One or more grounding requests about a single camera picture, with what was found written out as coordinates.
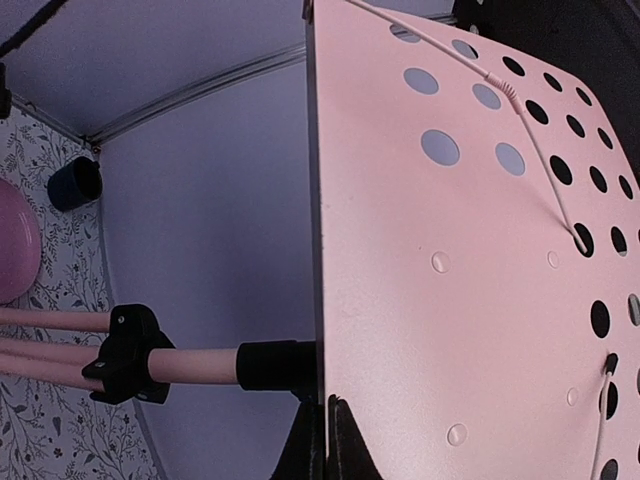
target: pink ball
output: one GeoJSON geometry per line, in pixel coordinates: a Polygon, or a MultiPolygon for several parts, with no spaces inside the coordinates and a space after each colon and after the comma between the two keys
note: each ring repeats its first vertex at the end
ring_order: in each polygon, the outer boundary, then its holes
{"type": "Polygon", "coordinates": [[[0,180],[0,303],[29,290],[40,270],[38,222],[27,201],[0,180]]]}

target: metal frame bar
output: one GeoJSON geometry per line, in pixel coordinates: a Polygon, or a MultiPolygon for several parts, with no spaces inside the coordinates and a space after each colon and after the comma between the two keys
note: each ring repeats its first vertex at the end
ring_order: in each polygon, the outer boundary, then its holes
{"type": "MultiPolygon", "coordinates": [[[[430,15],[424,18],[447,25],[455,25],[456,23],[456,18],[451,14],[430,15]]],[[[107,143],[160,115],[194,102],[202,97],[282,68],[297,65],[304,62],[306,58],[305,42],[296,43],[278,52],[242,63],[180,87],[173,92],[125,113],[89,134],[80,134],[75,129],[57,120],[54,116],[38,108],[34,103],[15,93],[13,93],[13,105],[25,113],[28,113],[36,120],[44,123],[52,130],[73,140],[83,148],[89,148],[107,143]]]]}
{"type": "Polygon", "coordinates": [[[37,121],[44,123],[51,130],[59,133],[63,137],[68,138],[76,142],[78,145],[83,148],[87,148],[87,139],[80,135],[73,128],[65,125],[64,123],[58,121],[55,117],[49,115],[47,112],[39,109],[32,102],[28,101],[25,98],[22,98],[20,95],[17,95],[15,92],[12,93],[12,101],[13,106],[19,110],[22,110],[24,113],[27,113],[29,116],[35,118],[37,121]]]}
{"type": "MultiPolygon", "coordinates": [[[[425,18],[448,25],[454,25],[456,22],[455,17],[450,14],[433,15],[425,18]]],[[[92,145],[102,145],[175,108],[238,83],[297,65],[304,62],[306,58],[305,42],[296,43],[278,52],[237,65],[176,89],[109,122],[102,128],[87,135],[86,138],[92,145]]]]}

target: white cable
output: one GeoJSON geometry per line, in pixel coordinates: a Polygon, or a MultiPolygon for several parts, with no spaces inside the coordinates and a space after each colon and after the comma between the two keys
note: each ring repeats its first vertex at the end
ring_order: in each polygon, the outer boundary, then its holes
{"type": "Polygon", "coordinates": [[[479,66],[477,63],[472,62],[471,60],[466,58],[464,55],[461,55],[457,51],[455,51],[455,50],[451,49],[450,47],[448,47],[447,45],[439,42],[438,40],[436,40],[435,38],[431,37],[430,35],[427,35],[424,32],[418,30],[417,28],[414,28],[413,26],[411,26],[407,22],[404,22],[404,21],[400,20],[399,18],[394,17],[393,15],[389,15],[389,14],[379,10],[378,8],[376,8],[376,7],[372,6],[372,5],[369,5],[367,2],[364,2],[362,0],[347,0],[347,1],[349,3],[355,5],[356,7],[359,7],[359,8],[361,8],[361,9],[363,9],[363,10],[369,12],[369,13],[372,13],[373,15],[376,15],[377,17],[379,17],[379,18],[381,18],[383,20],[386,20],[389,23],[398,25],[399,27],[404,28],[406,31],[408,31],[410,33],[413,33],[418,38],[424,40],[425,42],[427,42],[431,46],[437,48],[441,52],[443,52],[443,53],[449,55],[450,57],[452,57],[453,59],[457,60],[459,63],[462,63],[467,68],[473,70],[475,73],[480,75],[485,81],[487,81],[490,85],[493,85],[494,87],[498,88],[502,93],[504,93],[507,96],[507,98],[509,99],[509,103],[511,103],[511,106],[513,107],[513,109],[516,112],[516,114],[518,114],[520,116],[522,122],[524,123],[524,127],[527,130],[527,134],[529,135],[529,137],[531,138],[531,141],[533,142],[533,146],[534,146],[534,148],[536,150],[536,153],[538,154],[538,157],[540,158],[540,161],[542,162],[542,166],[543,166],[544,171],[545,171],[545,173],[547,175],[547,179],[551,183],[551,188],[553,189],[553,193],[554,193],[554,195],[556,197],[556,200],[558,202],[558,206],[560,207],[560,211],[562,212],[562,217],[564,219],[566,227],[569,230],[569,233],[571,233],[571,236],[575,240],[575,242],[578,245],[578,248],[580,249],[580,251],[583,254],[586,255],[587,247],[584,244],[584,242],[582,241],[582,237],[580,237],[580,235],[576,231],[573,223],[571,223],[571,220],[569,218],[569,213],[567,212],[567,208],[566,208],[565,203],[562,200],[562,196],[560,194],[560,189],[558,188],[558,185],[554,181],[553,175],[551,175],[551,171],[550,171],[549,167],[546,164],[546,160],[545,160],[546,157],[542,153],[542,149],[540,148],[540,145],[539,145],[539,143],[538,143],[538,141],[537,141],[537,139],[536,139],[536,137],[535,137],[535,135],[533,133],[533,130],[531,129],[531,126],[529,125],[527,119],[524,116],[524,109],[522,108],[522,103],[518,99],[518,95],[517,95],[517,92],[516,92],[515,88],[513,88],[513,86],[511,86],[508,82],[506,82],[506,81],[502,80],[501,78],[499,78],[497,75],[489,72],[488,70],[485,70],[484,68],[479,66]]]}
{"type": "Polygon", "coordinates": [[[604,425],[607,421],[607,408],[609,402],[609,385],[611,384],[611,372],[607,372],[604,377],[604,387],[600,394],[600,423],[598,424],[598,438],[596,440],[596,453],[593,456],[593,468],[591,469],[591,480],[600,480],[598,475],[598,465],[600,464],[600,453],[602,448],[602,437],[604,437],[604,425]]]}

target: white wall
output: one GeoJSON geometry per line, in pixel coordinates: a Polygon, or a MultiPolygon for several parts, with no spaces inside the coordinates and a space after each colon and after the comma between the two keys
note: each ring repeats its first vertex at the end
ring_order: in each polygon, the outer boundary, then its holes
{"type": "MultiPolygon", "coordinates": [[[[107,144],[104,233],[118,303],[148,304],[181,348],[313,338],[303,64],[192,103],[107,144]]],[[[173,386],[146,406],[171,480],[267,479],[286,393],[173,386]]]]}

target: lavender ceiling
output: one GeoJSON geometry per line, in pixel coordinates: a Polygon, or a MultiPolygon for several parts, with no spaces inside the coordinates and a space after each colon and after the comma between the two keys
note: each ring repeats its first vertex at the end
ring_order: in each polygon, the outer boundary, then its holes
{"type": "MultiPolygon", "coordinates": [[[[115,302],[149,305],[179,348],[314,338],[305,95],[298,64],[104,146],[115,302]]],[[[143,405],[168,480],[270,478],[296,408],[288,393],[186,385],[143,405]]]]}
{"type": "MultiPolygon", "coordinates": [[[[45,0],[3,0],[2,40],[45,0]]],[[[453,0],[378,0],[419,15],[453,0]]],[[[304,40],[302,0],[71,0],[6,57],[9,87],[81,134],[202,77],[304,40]]]]}

